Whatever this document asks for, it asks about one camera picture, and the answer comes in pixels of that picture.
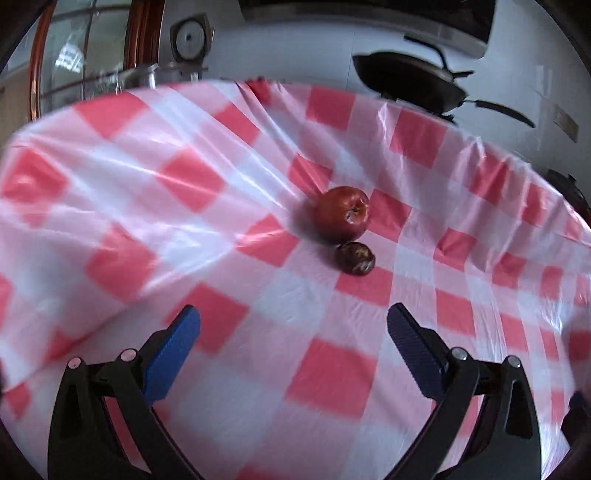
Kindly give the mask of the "red white checkered tablecloth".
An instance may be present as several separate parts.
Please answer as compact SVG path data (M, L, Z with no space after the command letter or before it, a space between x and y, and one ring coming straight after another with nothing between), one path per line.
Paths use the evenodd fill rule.
M370 199L366 276L312 220L339 186ZM105 96L4 148L1 417L39 472L66 362L109 361L191 304L201 333L156 411L206 478L381 479L433 409L388 335L397 302L475 358L522 360L551 472L590 387L590 230L521 158L266 81Z

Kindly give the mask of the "dark wrinkled passion fruit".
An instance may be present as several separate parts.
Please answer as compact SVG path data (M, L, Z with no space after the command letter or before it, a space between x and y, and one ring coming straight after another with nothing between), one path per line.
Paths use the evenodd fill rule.
M335 263L346 274L366 276L374 269L376 256L366 244L351 241L335 249Z

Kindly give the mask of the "red apple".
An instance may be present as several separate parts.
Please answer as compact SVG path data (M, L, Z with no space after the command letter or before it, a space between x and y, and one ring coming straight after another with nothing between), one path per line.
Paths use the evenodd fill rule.
M370 199L359 188L332 188L318 197L312 220L318 234L329 243L359 239L369 226Z

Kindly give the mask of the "black wok pan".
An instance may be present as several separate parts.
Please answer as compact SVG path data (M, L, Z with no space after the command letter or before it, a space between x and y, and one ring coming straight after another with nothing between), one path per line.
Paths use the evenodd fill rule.
M435 44L409 34L404 39L436 52L440 63L436 65L394 51L352 56L360 81L370 90L379 93L381 98L410 103L449 122L454 121L454 110L471 103L477 108L495 111L531 128L536 126L527 116L510 107L470 98L457 81L473 75L472 70L453 71L448 66L445 54Z

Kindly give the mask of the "steel pot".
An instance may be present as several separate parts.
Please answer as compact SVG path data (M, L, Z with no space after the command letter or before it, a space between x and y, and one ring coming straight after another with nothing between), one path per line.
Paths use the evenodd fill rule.
M198 81L206 71L207 67L194 63L154 63L110 74L104 81L109 91L119 93L129 89L155 89L165 84Z

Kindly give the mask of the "wooden door frame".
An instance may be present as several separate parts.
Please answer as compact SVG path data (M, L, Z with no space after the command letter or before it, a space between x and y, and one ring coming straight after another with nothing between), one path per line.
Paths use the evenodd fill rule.
M31 48L29 64L29 119L40 117L41 74L43 54L56 0L47 1L37 22L37 29Z

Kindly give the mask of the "round wall fan vent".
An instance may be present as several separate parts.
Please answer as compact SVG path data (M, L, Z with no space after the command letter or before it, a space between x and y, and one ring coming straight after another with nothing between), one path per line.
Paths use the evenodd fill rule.
M177 21L169 28L173 59L180 63L201 64L211 51L214 29L205 13Z

